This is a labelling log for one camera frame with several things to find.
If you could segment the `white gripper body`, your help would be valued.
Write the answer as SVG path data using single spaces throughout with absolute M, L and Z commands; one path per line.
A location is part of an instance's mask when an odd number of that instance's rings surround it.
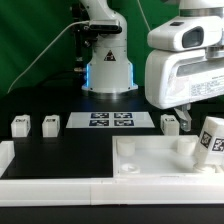
M 168 109 L 224 95 L 224 58 L 207 59 L 204 50 L 152 51 L 145 66 L 145 96 Z

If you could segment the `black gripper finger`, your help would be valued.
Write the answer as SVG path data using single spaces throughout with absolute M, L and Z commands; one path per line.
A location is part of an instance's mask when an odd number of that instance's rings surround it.
M 190 104 L 180 105 L 174 108 L 176 114 L 180 119 L 180 127 L 183 131 L 189 132 L 191 130 L 191 116 L 189 111 L 191 109 Z

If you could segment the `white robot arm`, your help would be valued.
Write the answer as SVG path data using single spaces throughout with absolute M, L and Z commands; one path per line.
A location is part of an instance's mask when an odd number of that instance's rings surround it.
M 92 47 L 82 91 L 105 99 L 137 90 L 125 18 L 107 0 L 78 1 L 73 11 L 87 13 L 81 34 Z M 189 131 L 190 104 L 224 94 L 224 0 L 161 1 L 177 4 L 179 15 L 148 33 L 145 96 L 159 109 L 174 108 Z

